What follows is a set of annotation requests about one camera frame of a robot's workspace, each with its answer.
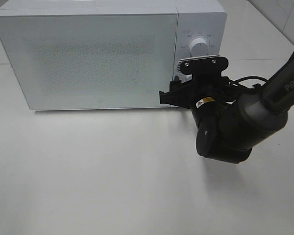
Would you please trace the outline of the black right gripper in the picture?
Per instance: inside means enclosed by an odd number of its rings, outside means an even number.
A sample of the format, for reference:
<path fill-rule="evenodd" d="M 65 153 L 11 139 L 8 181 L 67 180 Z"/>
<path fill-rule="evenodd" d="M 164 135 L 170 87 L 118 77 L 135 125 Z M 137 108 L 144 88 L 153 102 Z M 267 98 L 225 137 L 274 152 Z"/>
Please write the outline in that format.
<path fill-rule="evenodd" d="M 235 85 L 227 76 L 188 74 L 187 78 L 182 81 L 175 76 L 168 92 L 159 91 L 159 101 L 190 109 L 197 127 L 205 118 L 219 116 L 228 102 L 235 101 Z"/>

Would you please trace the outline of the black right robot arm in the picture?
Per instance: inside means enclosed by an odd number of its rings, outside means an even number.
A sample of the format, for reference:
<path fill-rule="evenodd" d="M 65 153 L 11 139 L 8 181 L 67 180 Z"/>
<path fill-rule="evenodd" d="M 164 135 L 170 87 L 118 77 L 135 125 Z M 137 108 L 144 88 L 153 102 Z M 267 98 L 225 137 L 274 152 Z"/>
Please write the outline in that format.
<path fill-rule="evenodd" d="M 178 70 L 192 78 L 175 77 L 159 100 L 191 110 L 198 155 L 238 164 L 287 123 L 294 105 L 294 51 L 270 79 L 260 77 L 251 88 L 222 76 L 227 67 L 228 59 L 219 55 L 182 59 Z"/>

